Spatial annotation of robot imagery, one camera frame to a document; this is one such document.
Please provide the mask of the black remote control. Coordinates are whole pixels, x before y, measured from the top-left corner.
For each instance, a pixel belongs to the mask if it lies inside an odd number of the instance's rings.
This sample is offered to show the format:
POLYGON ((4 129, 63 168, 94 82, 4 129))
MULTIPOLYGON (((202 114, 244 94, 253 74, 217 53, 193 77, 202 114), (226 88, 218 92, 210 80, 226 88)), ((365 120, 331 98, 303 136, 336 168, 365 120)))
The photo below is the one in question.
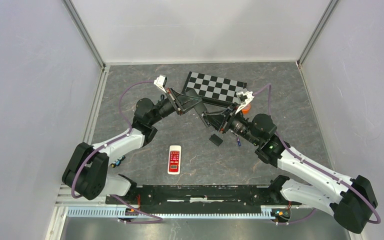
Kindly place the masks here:
POLYGON ((201 102, 197 103, 196 105, 194 105, 193 108, 196 111, 198 117, 201 119, 201 121, 205 125, 205 127, 208 128, 210 126, 210 124, 204 118, 204 115, 208 112, 205 104, 201 101, 201 102))

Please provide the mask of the black battery cover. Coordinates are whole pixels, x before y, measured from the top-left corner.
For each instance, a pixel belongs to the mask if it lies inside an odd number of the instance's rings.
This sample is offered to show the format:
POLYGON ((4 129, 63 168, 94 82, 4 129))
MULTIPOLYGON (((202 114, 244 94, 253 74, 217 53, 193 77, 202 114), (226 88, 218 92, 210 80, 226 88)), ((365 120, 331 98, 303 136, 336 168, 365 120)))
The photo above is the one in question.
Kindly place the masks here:
POLYGON ((222 143, 223 143, 223 139, 221 139, 219 136, 217 136, 216 134, 212 134, 210 137, 209 137, 209 140, 215 144, 217 147, 219 147, 222 143))

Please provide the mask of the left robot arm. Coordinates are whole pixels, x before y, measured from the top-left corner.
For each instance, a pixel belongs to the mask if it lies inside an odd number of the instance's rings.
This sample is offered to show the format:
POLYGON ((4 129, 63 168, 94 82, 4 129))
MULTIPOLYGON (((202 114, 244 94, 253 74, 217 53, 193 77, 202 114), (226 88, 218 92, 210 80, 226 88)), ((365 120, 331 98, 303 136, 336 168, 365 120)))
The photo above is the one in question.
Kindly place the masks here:
POLYGON ((131 180, 108 175, 110 164, 149 144, 158 131, 154 124, 170 114, 183 115, 194 109, 201 117, 207 111, 193 89, 182 94, 169 88, 165 95, 157 103, 149 98, 138 100, 132 123, 125 132, 101 143, 82 142, 76 146, 62 175, 62 183, 71 188, 73 198, 93 200, 99 195, 117 195, 125 204, 136 200, 137 190, 131 180))

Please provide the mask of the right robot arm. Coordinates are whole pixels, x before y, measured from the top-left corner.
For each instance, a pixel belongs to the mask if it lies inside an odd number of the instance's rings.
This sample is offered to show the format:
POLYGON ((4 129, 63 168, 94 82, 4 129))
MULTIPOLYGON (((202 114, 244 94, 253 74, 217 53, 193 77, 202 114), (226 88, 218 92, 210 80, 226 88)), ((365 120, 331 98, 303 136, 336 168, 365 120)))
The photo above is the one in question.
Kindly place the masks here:
POLYGON ((200 113, 207 126, 220 133, 232 132, 256 146, 258 158, 275 168, 289 172, 305 182, 279 176, 269 189, 275 204, 297 202, 323 211, 346 230, 360 234, 366 224, 380 224, 378 202, 371 182, 362 175, 353 178, 329 169, 299 152, 277 132, 270 115, 259 113, 252 120, 239 112, 237 104, 200 113))

